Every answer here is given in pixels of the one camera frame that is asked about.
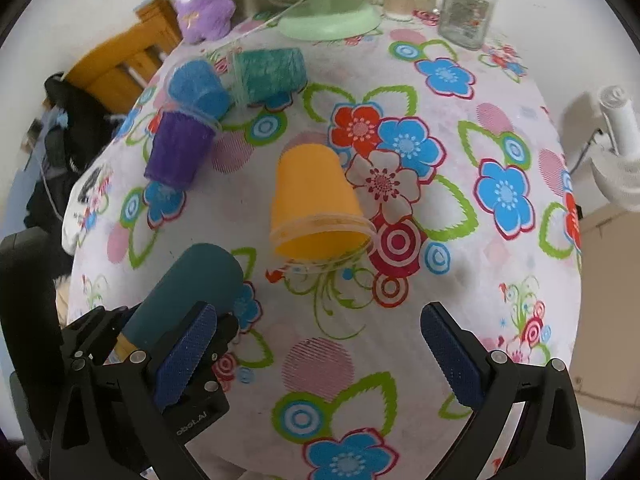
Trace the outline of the dark teal cup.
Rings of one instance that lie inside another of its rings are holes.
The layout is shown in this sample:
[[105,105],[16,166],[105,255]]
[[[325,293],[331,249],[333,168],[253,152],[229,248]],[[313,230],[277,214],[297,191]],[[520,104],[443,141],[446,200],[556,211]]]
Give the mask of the dark teal cup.
[[219,314],[232,311],[243,286],[243,270],[230,252],[207,243],[189,247],[137,306],[118,336],[120,358],[151,350],[177,328],[198,302]]

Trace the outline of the orange plastic cup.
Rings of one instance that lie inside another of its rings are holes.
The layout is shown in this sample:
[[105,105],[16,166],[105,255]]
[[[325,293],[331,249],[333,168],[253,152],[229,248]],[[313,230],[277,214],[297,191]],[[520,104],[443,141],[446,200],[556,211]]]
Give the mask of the orange plastic cup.
[[280,157],[269,233],[278,257],[300,264],[337,260],[367,248],[374,234],[333,150],[299,144]]

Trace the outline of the purple plastic cup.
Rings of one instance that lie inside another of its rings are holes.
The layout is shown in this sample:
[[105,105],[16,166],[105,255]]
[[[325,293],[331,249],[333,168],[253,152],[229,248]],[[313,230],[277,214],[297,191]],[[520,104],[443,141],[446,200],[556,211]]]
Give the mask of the purple plastic cup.
[[176,190],[187,190],[220,132],[217,119],[190,110],[164,108],[144,176]]

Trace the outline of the blue plastic cup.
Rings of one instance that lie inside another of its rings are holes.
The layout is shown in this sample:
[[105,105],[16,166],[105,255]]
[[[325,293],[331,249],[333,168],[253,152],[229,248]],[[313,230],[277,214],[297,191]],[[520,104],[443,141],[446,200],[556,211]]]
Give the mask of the blue plastic cup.
[[206,58],[191,58],[175,65],[166,82],[172,102],[184,110],[214,122],[232,105],[232,97]]

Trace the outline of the turquoise plastic cup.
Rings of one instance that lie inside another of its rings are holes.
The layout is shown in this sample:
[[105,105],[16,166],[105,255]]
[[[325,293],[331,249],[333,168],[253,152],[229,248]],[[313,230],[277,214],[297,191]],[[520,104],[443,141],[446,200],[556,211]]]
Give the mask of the turquoise plastic cup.
[[230,93],[239,106],[264,102],[278,93],[297,91],[308,80],[299,48],[233,52],[228,74]]

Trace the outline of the floral tablecloth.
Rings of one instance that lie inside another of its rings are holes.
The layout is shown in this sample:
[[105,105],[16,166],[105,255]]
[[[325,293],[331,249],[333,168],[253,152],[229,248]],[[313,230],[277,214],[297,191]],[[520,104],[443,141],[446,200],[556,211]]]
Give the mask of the floral tablecloth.
[[[186,191],[144,176],[175,65],[284,48],[261,16],[168,56],[98,158],[110,204],[75,252],[68,318],[142,300],[186,248],[234,255],[239,361],[230,410],[190,450],[216,479],[422,479],[469,410],[419,325],[438,301],[491,350],[544,365],[572,354],[580,304],[576,204],[558,134],[521,55],[473,52],[416,12],[345,40],[305,42],[305,87],[232,110]],[[341,159],[373,247],[317,272],[269,244],[280,157]]]

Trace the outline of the white printed t-shirt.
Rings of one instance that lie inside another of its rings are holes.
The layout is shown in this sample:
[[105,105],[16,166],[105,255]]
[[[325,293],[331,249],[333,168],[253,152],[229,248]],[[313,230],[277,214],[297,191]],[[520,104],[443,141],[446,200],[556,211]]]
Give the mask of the white printed t-shirt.
[[107,210],[113,174],[109,164],[96,165],[72,188],[62,223],[62,247],[66,254],[75,255],[99,216]]

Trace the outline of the black clothes pile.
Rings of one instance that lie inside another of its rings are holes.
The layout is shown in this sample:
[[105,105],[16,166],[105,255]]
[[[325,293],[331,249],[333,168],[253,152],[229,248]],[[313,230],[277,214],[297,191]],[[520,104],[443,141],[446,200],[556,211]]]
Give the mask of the black clothes pile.
[[54,250],[66,260],[62,223],[76,182],[99,164],[96,159],[110,144],[122,116],[109,112],[97,99],[54,74],[44,82],[49,108],[41,129],[39,180],[26,205],[25,226],[46,232]]

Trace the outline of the wooden chair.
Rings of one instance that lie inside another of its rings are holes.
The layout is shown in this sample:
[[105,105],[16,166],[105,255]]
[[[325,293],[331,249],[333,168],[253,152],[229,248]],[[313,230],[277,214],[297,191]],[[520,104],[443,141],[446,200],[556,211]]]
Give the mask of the wooden chair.
[[134,107],[164,59],[182,41],[177,14],[168,0],[150,0],[136,14],[137,24],[99,44],[64,75],[112,113],[124,114]]

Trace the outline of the white floor fan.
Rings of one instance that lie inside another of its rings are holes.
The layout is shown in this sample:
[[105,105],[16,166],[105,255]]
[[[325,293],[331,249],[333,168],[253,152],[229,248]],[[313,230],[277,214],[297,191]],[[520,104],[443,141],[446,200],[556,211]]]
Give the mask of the white floor fan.
[[597,92],[600,116],[567,155],[577,205],[587,217],[600,209],[639,210],[639,114],[619,84]]

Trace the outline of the purple plush toy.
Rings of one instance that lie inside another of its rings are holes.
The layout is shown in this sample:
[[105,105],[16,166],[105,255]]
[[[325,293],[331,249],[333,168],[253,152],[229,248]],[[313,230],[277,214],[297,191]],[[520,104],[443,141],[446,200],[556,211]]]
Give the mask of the purple plush toy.
[[186,44],[216,41],[231,30],[233,0],[172,0],[172,4]]

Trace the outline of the green desk fan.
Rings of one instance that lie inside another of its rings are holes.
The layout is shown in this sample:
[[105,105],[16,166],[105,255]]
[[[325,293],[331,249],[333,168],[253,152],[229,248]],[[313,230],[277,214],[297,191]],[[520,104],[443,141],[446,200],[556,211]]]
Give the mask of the green desk fan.
[[381,24],[381,11],[364,0],[300,0],[278,18],[279,32],[300,41],[363,36]]

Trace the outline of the glass mason jar mug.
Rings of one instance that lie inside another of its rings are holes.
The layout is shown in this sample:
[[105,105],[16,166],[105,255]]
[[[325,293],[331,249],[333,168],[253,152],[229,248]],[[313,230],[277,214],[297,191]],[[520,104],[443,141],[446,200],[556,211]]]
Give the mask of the glass mason jar mug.
[[496,0],[431,0],[439,35],[472,51],[483,47],[495,4]]

